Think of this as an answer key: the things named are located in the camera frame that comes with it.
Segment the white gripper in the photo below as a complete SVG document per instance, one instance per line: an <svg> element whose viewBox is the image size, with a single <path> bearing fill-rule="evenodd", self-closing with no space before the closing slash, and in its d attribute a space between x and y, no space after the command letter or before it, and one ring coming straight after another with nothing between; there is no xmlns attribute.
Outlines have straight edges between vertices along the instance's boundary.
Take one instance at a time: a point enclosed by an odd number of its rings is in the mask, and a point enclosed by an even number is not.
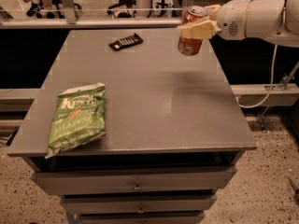
<svg viewBox="0 0 299 224"><path fill-rule="evenodd" d="M218 33L225 40L242 40L246 37L246 16L250 2L232 0L223 6L206 6L207 20L180 25L179 35L188 39L210 39Z"/></svg>

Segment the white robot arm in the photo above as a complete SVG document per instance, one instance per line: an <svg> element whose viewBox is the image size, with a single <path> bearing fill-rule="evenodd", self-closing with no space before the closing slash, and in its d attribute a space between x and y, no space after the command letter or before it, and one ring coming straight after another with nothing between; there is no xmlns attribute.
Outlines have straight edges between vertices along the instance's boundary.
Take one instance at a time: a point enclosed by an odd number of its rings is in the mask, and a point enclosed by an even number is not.
<svg viewBox="0 0 299 224"><path fill-rule="evenodd" d="M260 38L268 43L299 47L299 0L231 0L203 7L207 15L178 27L183 38L225 40Z"/></svg>

